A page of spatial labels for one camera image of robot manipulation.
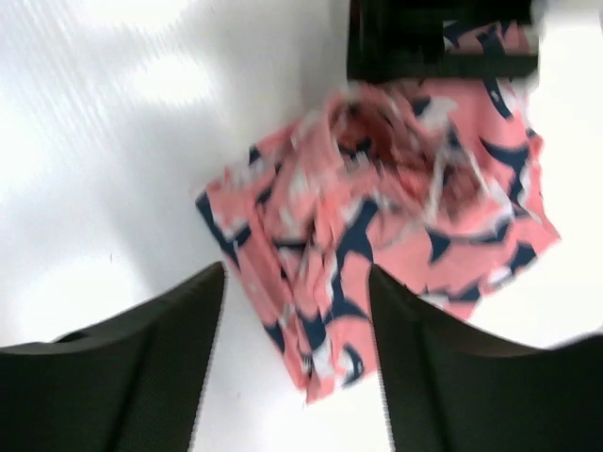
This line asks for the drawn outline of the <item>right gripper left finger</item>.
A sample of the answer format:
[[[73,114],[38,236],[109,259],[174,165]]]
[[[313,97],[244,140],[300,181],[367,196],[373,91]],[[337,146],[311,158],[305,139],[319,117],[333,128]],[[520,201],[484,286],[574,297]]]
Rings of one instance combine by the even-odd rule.
[[[1,447],[13,452],[187,451],[225,271],[55,342],[1,350]]]

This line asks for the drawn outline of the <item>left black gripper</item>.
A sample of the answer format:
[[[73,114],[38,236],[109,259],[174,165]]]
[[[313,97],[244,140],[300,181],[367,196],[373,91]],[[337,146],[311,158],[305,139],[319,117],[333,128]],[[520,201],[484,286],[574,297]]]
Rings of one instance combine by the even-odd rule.
[[[535,73],[529,1],[352,1],[350,80],[517,78]]]

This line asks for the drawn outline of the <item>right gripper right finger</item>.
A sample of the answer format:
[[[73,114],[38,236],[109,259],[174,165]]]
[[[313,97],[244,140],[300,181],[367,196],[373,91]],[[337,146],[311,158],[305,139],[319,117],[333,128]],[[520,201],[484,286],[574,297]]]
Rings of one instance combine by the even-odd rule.
[[[552,349],[479,330],[385,271],[368,278],[398,451],[598,451],[602,338]]]

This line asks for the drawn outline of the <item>pink navy patterned shorts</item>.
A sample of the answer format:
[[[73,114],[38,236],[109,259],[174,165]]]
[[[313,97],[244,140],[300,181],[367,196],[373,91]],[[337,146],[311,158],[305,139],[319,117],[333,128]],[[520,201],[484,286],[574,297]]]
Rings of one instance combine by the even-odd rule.
[[[197,198],[308,402],[377,367],[372,266],[467,319],[558,240],[527,100],[508,78],[351,85]]]

